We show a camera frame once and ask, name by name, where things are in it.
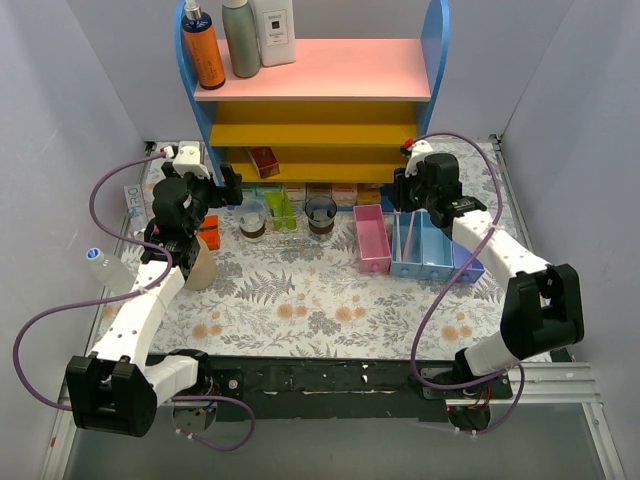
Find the clear cup brown base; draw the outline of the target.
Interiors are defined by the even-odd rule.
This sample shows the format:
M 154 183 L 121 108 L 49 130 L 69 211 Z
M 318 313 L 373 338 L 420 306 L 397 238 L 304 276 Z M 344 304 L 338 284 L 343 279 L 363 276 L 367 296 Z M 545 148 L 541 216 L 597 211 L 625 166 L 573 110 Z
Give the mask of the clear cup brown base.
M 259 242 L 266 232 L 266 209 L 253 199 L 246 199 L 233 210 L 233 217 L 247 242 Z

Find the green toothpaste tube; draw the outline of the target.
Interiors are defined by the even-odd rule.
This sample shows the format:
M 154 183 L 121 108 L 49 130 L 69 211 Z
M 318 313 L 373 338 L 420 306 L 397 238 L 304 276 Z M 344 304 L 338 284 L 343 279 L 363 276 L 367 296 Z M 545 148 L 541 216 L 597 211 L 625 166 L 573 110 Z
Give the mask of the green toothpaste tube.
M 273 227 L 280 231 L 284 222 L 284 197 L 282 192 L 266 192 L 264 194 L 272 218 Z
M 283 226 L 290 232 L 297 230 L 297 218 L 293 204 L 287 194 L 283 193 Z

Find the dark blue cup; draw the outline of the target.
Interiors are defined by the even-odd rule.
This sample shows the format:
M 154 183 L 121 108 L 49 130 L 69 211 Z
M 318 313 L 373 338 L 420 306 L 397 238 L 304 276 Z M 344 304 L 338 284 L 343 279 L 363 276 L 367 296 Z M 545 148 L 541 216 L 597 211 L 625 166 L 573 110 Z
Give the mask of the dark blue cup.
M 311 237 L 318 241 L 328 240 L 335 225 L 336 203 L 327 196 L 310 198 L 304 208 Z

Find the clear textured glass tray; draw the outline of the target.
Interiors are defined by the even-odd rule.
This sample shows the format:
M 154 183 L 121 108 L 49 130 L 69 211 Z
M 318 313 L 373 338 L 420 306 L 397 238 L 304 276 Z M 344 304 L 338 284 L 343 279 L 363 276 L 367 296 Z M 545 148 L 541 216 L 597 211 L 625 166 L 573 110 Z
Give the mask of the clear textured glass tray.
M 230 213 L 220 216 L 220 251 L 240 253 L 243 256 L 266 255 L 292 263 L 296 260 L 319 260 L 325 254 L 346 254 L 354 257 L 357 254 L 355 222 L 352 213 L 338 212 L 333 229 L 328 234 L 312 233 L 307 217 L 298 213 L 297 229 L 283 228 L 276 231 L 273 220 L 267 217 L 265 233 L 255 240 L 246 239 L 240 232 L 238 223 Z

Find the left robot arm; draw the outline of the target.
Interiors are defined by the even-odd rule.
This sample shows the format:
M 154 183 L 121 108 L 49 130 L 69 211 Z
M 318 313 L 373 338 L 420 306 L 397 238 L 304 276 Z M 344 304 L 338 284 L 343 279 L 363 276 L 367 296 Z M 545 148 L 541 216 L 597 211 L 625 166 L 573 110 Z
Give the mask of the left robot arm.
M 200 400 L 211 392 L 213 377 L 203 352 L 174 350 L 155 365 L 146 361 L 168 305 L 204 254 L 198 231 L 208 211 L 243 200 L 241 175 L 229 164 L 220 170 L 223 185 L 209 173 L 163 164 L 165 177 L 153 189 L 153 217 L 144 232 L 141 283 L 132 287 L 133 298 L 90 354 L 73 357 L 66 368 L 77 427 L 142 437 L 164 402 L 179 394 Z

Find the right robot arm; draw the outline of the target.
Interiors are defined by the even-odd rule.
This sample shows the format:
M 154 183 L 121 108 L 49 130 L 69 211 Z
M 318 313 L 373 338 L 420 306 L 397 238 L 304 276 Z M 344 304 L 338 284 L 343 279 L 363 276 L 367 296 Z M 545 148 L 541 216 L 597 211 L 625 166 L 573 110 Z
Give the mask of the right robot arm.
M 392 203 L 402 212 L 423 209 L 431 223 L 480 261 L 505 292 L 498 332 L 457 352 L 440 390 L 475 397 L 502 372 L 530 357 L 584 338 L 578 272 L 535 255 L 497 225 L 477 198 L 462 192 L 456 157 L 414 145 L 394 171 Z

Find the teal soap box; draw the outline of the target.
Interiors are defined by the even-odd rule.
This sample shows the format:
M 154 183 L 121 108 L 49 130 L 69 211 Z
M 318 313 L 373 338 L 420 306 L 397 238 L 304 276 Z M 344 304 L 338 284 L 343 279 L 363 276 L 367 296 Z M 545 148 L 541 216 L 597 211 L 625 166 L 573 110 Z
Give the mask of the teal soap box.
M 244 199 L 257 199 L 256 185 L 254 183 L 243 183 L 241 190 Z
M 282 186 L 279 183 L 257 184 L 255 187 L 256 195 L 261 196 L 270 192 L 281 192 Z

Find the orange razor package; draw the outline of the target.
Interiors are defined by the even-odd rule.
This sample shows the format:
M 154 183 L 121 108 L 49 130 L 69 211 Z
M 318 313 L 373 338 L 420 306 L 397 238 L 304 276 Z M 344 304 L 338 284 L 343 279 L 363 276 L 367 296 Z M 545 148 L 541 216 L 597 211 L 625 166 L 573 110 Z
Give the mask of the orange razor package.
M 199 237 L 205 242 L 210 251 L 220 249 L 219 218 L 217 215 L 208 215 L 198 230 Z

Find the red small box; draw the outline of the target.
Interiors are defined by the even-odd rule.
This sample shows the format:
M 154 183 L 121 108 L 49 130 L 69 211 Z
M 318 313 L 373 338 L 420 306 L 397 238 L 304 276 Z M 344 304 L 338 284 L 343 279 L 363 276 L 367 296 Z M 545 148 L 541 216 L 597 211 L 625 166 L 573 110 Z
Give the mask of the red small box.
M 260 179 L 280 174 L 279 162 L 270 147 L 247 147 L 246 152 Z

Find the yellow soap box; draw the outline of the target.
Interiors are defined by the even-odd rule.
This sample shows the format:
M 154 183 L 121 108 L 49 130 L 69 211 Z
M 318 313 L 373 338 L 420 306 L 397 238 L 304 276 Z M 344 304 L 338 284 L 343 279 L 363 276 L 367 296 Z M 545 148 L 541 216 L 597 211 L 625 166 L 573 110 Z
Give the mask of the yellow soap box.
M 382 200 L 381 188 L 383 184 L 361 183 L 357 185 L 357 205 L 380 204 Z

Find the pink drawer box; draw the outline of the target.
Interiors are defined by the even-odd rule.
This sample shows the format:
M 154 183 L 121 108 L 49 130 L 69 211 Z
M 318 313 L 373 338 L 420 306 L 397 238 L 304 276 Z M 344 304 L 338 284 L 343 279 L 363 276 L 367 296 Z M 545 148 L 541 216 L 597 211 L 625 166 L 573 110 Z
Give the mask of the pink drawer box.
M 381 206 L 355 206 L 353 213 L 360 271 L 364 273 L 387 272 L 391 266 L 391 249 Z

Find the orange red soap box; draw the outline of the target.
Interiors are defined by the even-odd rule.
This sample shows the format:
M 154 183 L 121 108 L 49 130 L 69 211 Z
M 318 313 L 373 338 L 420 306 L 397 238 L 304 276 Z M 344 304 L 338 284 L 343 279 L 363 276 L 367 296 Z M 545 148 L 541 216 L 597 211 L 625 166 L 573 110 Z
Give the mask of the orange red soap box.
M 331 186 L 331 197 L 338 207 L 353 207 L 357 203 L 357 183 L 334 183 Z

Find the blue wooden shelf unit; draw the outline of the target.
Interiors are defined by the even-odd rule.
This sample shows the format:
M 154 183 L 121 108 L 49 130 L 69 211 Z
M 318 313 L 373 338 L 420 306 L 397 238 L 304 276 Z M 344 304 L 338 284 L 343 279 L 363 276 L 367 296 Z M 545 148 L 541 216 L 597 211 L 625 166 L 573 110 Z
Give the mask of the blue wooden shelf unit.
M 450 8 L 429 3 L 417 38 L 299 39 L 293 63 L 248 79 L 199 85 L 175 9 L 178 69 L 214 178 L 229 164 L 244 181 L 261 178 L 248 154 L 269 147 L 275 183 L 385 185 L 405 166 L 401 146 L 425 134 L 447 62 Z

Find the clear water bottle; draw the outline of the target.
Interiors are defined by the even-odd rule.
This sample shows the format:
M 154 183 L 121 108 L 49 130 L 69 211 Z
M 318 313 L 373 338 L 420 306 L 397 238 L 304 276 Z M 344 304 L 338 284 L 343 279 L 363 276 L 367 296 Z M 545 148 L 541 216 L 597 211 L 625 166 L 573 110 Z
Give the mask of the clear water bottle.
M 131 291 L 135 277 L 119 258 L 99 248 L 90 248 L 86 259 L 93 276 L 112 295 L 124 295 Z

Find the white labelled bottle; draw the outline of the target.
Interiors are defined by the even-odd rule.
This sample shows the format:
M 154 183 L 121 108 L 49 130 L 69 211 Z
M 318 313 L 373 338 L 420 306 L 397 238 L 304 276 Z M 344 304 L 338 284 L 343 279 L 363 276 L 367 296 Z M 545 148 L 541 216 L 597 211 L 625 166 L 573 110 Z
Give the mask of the white labelled bottle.
M 296 38 L 292 0 L 251 1 L 262 65 L 294 63 Z

